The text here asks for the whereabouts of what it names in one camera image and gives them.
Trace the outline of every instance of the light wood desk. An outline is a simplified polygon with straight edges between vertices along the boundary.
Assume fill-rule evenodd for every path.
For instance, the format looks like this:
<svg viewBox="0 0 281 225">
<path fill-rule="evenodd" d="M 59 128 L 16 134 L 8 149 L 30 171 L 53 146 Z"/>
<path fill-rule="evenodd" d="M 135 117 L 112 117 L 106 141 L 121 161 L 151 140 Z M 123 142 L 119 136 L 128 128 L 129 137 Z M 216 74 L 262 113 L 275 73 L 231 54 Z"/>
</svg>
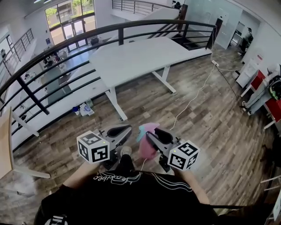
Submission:
<svg viewBox="0 0 281 225">
<path fill-rule="evenodd" d="M 11 108 L 8 108 L 6 112 L 0 117 L 0 179 L 12 171 L 23 174 L 29 174 L 34 177 L 50 178 L 50 174 L 33 171 L 28 168 L 20 167 L 14 164 L 13 151 L 11 147 L 12 116 L 21 125 L 24 125 L 25 128 L 27 128 L 28 130 L 31 129 L 29 125 L 27 125 L 23 120 L 19 119 L 12 112 Z"/>
</svg>

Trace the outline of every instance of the doorway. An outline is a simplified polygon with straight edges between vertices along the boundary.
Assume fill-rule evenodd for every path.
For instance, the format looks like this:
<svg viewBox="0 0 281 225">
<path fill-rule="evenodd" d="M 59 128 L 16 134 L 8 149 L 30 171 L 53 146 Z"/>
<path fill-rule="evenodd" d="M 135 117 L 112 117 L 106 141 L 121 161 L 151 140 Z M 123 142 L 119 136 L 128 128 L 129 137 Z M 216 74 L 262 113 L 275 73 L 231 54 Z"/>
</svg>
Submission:
<svg viewBox="0 0 281 225">
<path fill-rule="evenodd" d="M 84 33 L 85 32 L 85 26 L 83 25 L 83 20 L 71 22 L 68 25 L 63 26 L 63 32 L 65 33 L 66 39 L 69 39 L 69 38 L 77 36 L 81 33 Z M 68 49 L 69 52 L 71 52 L 71 51 L 73 51 L 73 50 L 75 50 L 79 47 L 82 47 L 84 45 L 87 45 L 87 44 L 88 44 L 87 39 L 84 39 L 84 40 L 80 40 L 78 42 L 75 42 L 71 45 L 68 45 L 67 49 Z"/>
</svg>

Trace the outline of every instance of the white table top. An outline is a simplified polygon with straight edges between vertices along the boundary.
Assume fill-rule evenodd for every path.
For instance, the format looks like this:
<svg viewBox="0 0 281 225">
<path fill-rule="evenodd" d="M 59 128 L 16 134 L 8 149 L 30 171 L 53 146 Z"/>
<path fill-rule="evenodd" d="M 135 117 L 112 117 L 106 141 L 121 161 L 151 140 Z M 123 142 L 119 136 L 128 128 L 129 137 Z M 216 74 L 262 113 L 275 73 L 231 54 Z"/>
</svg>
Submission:
<svg viewBox="0 0 281 225">
<path fill-rule="evenodd" d="M 151 73 L 165 66 L 198 56 L 211 50 L 188 51 L 167 37 L 158 37 L 101 49 L 89 58 L 107 87 Z"/>
</svg>

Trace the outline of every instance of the forearm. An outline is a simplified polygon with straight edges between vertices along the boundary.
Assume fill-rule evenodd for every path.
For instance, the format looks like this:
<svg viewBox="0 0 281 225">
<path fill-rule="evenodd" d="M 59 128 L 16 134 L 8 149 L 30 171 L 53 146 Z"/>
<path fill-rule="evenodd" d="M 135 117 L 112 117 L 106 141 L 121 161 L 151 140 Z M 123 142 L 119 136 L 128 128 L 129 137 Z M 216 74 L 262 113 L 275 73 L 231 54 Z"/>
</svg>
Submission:
<svg viewBox="0 0 281 225">
<path fill-rule="evenodd" d="M 85 181 L 95 174 L 97 174 L 100 168 L 99 163 L 89 164 L 88 162 L 84 162 L 78 170 L 74 172 L 64 183 L 64 186 L 77 189 L 81 187 Z"/>
<path fill-rule="evenodd" d="M 210 200 L 208 199 L 208 196 L 206 192 L 203 190 L 203 188 L 199 185 L 197 182 L 195 176 L 191 171 L 174 171 L 175 176 L 181 177 L 184 181 L 186 181 L 189 186 L 192 188 L 194 193 L 196 194 L 198 200 L 202 204 L 210 204 Z"/>
</svg>

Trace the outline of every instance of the gray pants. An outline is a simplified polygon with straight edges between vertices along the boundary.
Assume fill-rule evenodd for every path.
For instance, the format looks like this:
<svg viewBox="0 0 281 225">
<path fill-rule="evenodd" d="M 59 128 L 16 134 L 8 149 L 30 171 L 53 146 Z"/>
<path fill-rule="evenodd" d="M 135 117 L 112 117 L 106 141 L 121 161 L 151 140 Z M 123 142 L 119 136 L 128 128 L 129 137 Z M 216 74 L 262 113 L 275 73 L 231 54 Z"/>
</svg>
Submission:
<svg viewBox="0 0 281 225">
<path fill-rule="evenodd" d="M 244 106 L 247 108 L 247 111 L 250 111 L 252 114 L 254 114 L 269 99 L 271 99 L 271 95 L 269 94 L 267 86 L 262 82 Z"/>
</svg>

